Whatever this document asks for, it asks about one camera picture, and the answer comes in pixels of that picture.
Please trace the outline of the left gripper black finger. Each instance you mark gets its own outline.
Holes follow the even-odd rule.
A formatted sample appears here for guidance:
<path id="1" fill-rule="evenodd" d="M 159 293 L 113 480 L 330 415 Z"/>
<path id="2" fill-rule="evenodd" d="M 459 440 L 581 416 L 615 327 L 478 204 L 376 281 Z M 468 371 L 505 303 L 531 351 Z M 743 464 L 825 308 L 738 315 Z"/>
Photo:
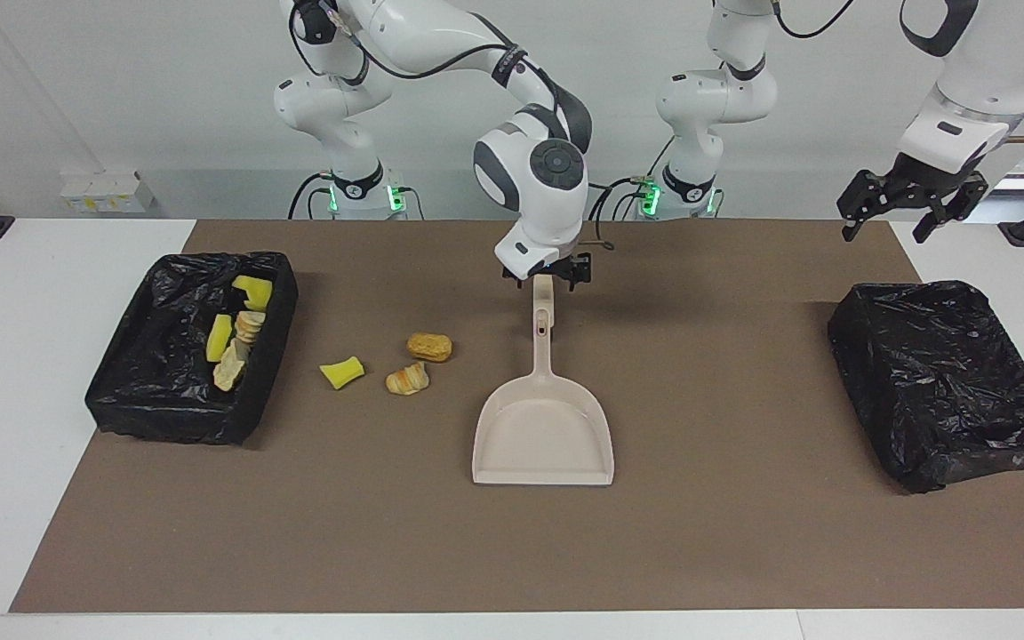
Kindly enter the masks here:
<path id="1" fill-rule="evenodd" d="M 887 211 L 884 193 L 885 178 L 870 170 L 860 170 L 850 179 L 836 200 L 838 214 L 843 219 L 841 234 L 853 242 L 864 223 Z"/>
<path id="2" fill-rule="evenodd" d="M 984 177 L 970 177 L 954 189 L 924 188 L 921 196 L 927 212 L 914 229 L 916 244 L 925 243 L 943 224 L 966 220 L 987 190 Z"/>

